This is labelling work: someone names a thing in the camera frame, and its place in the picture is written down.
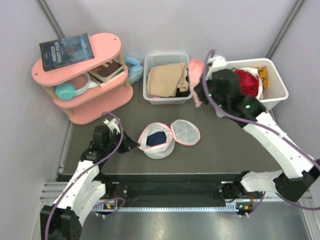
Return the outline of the pink bra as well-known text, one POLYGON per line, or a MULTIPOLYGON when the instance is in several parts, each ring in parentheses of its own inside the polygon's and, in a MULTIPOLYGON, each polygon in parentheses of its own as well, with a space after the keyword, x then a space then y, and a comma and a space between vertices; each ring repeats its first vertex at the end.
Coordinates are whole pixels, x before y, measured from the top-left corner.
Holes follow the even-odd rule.
POLYGON ((196 108, 200 107, 202 104, 202 102, 200 101, 195 91, 195 87, 201 81, 201 76, 202 76, 204 67, 205 65, 203 61, 198 58, 192 58, 189 61, 189 67, 188 67, 189 91, 192 94, 192 98, 194 100, 196 108))

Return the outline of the navy blue lace bra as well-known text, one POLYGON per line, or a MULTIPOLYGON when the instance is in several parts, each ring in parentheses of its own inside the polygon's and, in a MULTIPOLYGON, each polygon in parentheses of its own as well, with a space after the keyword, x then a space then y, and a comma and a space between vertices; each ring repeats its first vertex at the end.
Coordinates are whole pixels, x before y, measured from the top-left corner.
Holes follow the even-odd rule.
POLYGON ((149 147, 158 146, 167 142, 167 136, 164 131, 158 131, 146 138, 146 145, 149 147))

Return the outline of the pink white mesh laundry bag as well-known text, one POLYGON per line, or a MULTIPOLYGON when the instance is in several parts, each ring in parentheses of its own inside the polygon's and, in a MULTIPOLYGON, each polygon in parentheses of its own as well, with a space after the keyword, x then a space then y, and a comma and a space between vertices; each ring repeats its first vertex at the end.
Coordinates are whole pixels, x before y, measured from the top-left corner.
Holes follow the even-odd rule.
POLYGON ((191 122, 183 119, 178 119, 172 122, 171 125, 166 125, 161 122, 149 124, 141 133, 138 143, 139 149, 152 159, 163 159, 168 157, 175 148, 175 143, 184 146, 194 146, 201 138, 200 130, 191 122), (147 146, 147 137, 156 132, 165 132, 166 143, 147 146))

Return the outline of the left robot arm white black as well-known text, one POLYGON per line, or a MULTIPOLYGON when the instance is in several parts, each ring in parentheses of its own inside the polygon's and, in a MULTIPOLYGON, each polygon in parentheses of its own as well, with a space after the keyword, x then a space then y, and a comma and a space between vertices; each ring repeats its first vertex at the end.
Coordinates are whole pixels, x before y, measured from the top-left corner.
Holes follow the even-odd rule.
POLYGON ((139 146, 117 119, 104 120, 93 131, 89 147, 59 197, 40 211, 42 240, 78 240, 84 222, 100 198, 109 198, 114 187, 96 180, 105 162, 115 153, 124 154, 139 146))

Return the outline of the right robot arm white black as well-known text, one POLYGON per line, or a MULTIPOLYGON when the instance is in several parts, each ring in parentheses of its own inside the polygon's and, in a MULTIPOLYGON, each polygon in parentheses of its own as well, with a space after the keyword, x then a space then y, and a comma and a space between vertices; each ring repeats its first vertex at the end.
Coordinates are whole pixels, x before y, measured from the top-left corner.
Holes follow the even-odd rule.
POLYGON ((234 71, 222 69, 206 75, 202 68, 189 69, 195 99, 213 106, 253 136, 277 161, 281 170, 243 171, 228 184, 227 198, 245 198, 252 192, 273 192, 297 202, 320 176, 319 164, 283 132, 264 105, 246 95, 234 71))

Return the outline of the red lace bra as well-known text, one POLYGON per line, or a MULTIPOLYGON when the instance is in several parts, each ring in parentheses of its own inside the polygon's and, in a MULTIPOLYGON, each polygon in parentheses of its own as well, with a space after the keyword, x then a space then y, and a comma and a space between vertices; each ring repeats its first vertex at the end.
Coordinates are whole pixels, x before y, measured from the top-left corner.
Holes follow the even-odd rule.
POLYGON ((233 68, 233 72, 239 77, 239 86, 243 94, 257 97, 259 93, 259 80, 250 72, 233 68))

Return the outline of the black garment in basket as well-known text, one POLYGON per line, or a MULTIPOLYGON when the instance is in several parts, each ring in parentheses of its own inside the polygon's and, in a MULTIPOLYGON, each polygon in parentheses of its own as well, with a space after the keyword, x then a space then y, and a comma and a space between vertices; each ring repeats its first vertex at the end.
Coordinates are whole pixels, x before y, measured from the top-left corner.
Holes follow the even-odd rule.
POLYGON ((179 80, 176 86, 175 98, 184 98, 190 95, 189 77, 186 76, 185 80, 179 80))

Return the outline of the white garment in bin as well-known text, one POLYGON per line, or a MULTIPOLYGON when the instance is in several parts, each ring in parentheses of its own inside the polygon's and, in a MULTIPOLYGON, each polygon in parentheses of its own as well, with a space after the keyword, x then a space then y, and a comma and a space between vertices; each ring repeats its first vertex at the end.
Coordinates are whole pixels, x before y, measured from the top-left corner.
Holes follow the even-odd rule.
POLYGON ((251 67, 244 67, 242 68, 242 70, 244 70, 245 72, 250 73, 251 75, 253 75, 254 77, 256 77, 258 79, 258 93, 256 95, 256 99, 258 100, 263 100, 263 80, 259 75, 258 69, 257 68, 251 68, 251 67))

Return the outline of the grey perforated plastic basket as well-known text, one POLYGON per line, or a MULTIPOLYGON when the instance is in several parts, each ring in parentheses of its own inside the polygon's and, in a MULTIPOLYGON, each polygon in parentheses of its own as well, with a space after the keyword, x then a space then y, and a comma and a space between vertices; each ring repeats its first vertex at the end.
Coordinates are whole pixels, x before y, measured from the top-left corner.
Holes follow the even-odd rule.
POLYGON ((169 51, 169 52, 159 52, 147 54, 144 58, 144 73, 143 73, 143 87, 142 95, 146 101, 149 101, 152 105, 179 105, 184 104, 187 100, 192 98, 190 93, 185 97, 160 97, 155 98, 148 95, 147 92, 147 80, 148 74, 152 67, 176 64, 176 63, 186 63, 189 67, 190 58, 187 53, 178 52, 178 51, 169 51))

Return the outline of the beige folded garment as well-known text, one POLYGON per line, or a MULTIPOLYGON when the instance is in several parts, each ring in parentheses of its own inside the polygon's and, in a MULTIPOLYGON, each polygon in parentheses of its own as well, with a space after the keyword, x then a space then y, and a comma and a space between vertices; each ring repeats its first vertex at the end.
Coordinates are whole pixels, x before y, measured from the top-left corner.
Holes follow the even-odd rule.
POLYGON ((147 94, 152 97, 175 97, 189 90, 185 62, 154 66, 147 76, 147 94))

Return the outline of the mustard yellow garment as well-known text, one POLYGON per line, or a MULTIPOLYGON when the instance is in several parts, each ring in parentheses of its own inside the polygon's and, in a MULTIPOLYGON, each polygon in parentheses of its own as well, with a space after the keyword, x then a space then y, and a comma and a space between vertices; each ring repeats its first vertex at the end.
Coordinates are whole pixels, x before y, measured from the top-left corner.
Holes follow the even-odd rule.
POLYGON ((258 75, 262 80, 263 89, 267 89, 269 86, 269 76, 268 76, 268 69, 267 66, 258 67, 258 75))

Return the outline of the white plastic bin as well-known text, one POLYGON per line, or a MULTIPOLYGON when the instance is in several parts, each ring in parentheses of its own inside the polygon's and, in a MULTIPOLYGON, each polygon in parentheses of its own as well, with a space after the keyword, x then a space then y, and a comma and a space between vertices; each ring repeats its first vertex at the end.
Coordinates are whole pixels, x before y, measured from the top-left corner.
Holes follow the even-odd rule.
POLYGON ((254 58, 245 60, 227 61, 225 69, 233 71, 233 69, 242 70, 242 68, 261 68, 267 66, 268 71, 268 88, 263 89, 263 100, 259 100, 266 110, 269 112, 279 102, 289 97, 289 92, 277 71, 274 63, 267 58, 254 58))

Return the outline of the pink three-tier shelf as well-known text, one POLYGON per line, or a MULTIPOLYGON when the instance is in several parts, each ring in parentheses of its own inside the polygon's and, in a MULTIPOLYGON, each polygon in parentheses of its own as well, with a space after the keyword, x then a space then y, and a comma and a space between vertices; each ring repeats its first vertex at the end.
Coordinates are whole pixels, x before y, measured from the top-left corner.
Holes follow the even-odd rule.
POLYGON ((41 58, 32 68, 33 79, 52 97, 53 102, 76 125, 86 125, 97 120, 102 112, 113 111, 127 104, 133 97, 134 90, 128 77, 122 55, 121 40, 112 33, 97 33, 89 36, 94 58, 71 64, 50 71, 44 71, 41 58), (83 73, 114 60, 123 65, 125 74, 105 87, 94 87, 71 100, 61 100, 55 95, 55 86, 72 83, 76 89, 82 88, 87 79, 83 73))

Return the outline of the light blue headphones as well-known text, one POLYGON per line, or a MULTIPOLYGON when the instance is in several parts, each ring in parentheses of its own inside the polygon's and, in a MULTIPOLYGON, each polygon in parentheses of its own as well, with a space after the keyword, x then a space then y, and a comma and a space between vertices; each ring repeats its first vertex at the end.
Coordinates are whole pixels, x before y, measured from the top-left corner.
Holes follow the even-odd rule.
POLYGON ((128 69, 128 78, 131 85, 143 78, 144 67, 139 60, 133 57, 126 57, 124 63, 128 69))

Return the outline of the brown book on shelf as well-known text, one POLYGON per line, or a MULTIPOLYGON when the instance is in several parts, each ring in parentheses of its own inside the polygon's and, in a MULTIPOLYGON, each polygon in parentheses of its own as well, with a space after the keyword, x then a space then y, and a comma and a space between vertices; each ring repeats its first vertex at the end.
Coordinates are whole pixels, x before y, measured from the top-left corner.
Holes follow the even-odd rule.
POLYGON ((89 70, 88 73, 94 78, 94 81, 103 88, 114 82, 126 72, 122 64, 115 60, 110 60, 89 70))

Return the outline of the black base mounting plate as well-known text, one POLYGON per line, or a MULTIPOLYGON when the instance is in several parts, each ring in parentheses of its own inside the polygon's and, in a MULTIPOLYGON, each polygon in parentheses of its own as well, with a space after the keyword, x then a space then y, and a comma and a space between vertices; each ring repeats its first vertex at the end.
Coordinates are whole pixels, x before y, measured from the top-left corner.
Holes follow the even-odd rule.
POLYGON ((106 184, 107 196, 122 197, 125 207, 224 207, 240 199, 227 186, 235 173, 106 174, 95 180, 106 184))

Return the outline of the teal white headphones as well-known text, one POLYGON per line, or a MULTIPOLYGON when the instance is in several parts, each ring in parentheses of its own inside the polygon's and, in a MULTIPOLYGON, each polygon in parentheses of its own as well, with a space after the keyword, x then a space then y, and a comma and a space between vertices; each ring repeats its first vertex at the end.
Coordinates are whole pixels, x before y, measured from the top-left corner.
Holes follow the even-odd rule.
POLYGON ((95 81, 91 80, 91 76, 89 73, 85 72, 81 76, 84 76, 86 78, 86 83, 83 87, 76 89, 76 86, 74 84, 64 82, 55 86, 55 95, 63 101, 70 101, 74 97, 84 94, 87 90, 99 86, 95 81))

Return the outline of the dark blue hardcover book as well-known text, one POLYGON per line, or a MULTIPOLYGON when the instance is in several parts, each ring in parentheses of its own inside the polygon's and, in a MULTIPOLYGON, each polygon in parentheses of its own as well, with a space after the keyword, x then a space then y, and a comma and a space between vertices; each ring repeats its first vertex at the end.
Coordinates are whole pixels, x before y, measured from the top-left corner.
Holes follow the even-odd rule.
POLYGON ((87 33, 43 42, 39 44, 39 47, 42 67, 46 72, 91 60, 95 57, 87 33))

